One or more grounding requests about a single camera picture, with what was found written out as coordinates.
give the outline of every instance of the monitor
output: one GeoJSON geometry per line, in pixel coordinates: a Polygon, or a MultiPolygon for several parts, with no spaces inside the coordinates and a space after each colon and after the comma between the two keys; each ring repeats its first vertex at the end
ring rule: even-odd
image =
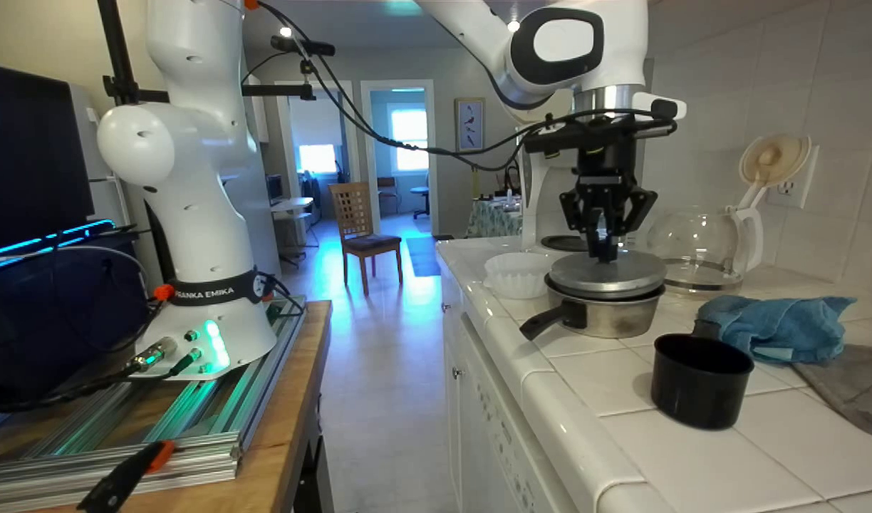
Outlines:
{"type": "Polygon", "coordinates": [[[0,248],[90,212],[67,83],[0,70],[0,248]]]}

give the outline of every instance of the blue towel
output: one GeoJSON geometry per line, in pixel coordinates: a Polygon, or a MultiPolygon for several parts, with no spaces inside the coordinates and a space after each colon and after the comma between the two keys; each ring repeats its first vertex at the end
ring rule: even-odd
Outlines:
{"type": "Polygon", "coordinates": [[[696,335],[721,341],[756,360],[824,365],[842,355],[841,312],[850,296],[747,301],[714,296],[700,305],[696,335]]]}

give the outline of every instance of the white wall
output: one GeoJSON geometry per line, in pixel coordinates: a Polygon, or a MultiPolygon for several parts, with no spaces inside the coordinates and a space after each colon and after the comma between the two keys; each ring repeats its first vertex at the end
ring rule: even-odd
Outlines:
{"type": "MultiPolygon", "coordinates": [[[[161,88],[144,53],[144,0],[120,0],[127,60],[141,88],[161,88]]],[[[103,43],[97,0],[0,0],[0,65],[80,87],[106,111],[103,75],[110,60],[103,43]]]]}
{"type": "MultiPolygon", "coordinates": [[[[676,14],[703,17],[663,3],[663,41],[676,14]]],[[[726,205],[743,192],[736,162],[753,138],[814,138],[808,205],[763,205],[767,261],[872,288],[872,0],[781,3],[743,20],[654,56],[653,88],[683,98],[689,121],[646,145],[643,181],[663,205],[726,205]]]]}

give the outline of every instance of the glass kettle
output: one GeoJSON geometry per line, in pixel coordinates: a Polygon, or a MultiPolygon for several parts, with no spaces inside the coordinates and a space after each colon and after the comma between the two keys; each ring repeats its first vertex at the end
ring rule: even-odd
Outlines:
{"type": "Polygon", "coordinates": [[[646,252],[663,261],[666,286],[731,292],[761,264],[763,225],[756,209],[669,209],[653,225],[646,252]]]}

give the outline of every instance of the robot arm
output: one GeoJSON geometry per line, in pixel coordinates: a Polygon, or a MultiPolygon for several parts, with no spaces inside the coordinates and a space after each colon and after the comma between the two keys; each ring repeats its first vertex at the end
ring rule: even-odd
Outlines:
{"type": "Polygon", "coordinates": [[[643,91],[646,0],[418,0],[486,70],[512,110],[538,110],[573,91],[576,111],[556,135],[528,140],[529,154],[576,150],[576,188],[562,195],[566,225],[594,261],[654,202],[636,181],[636,140],[671,127],[683,105],[643,91]]]}
{"type": "Polygon", "coordinates": [[[643,87],[646,0],[415,3],[490,73],[512,110],[536,110],[557,88],[573,88],[585,110],[593,91],[643,87]]]}
{"type": "Polygon", "coordinates": [[[217,379],[277,346],[267,274],[231,199],[264,181],[244,132],[240,50],[240,8],[149,0],[149,56],[168,104],[116,105],[97,130],[99,154],[141,188],[174,261],[174,293],[136,341],[134,379],[217,379]]]}

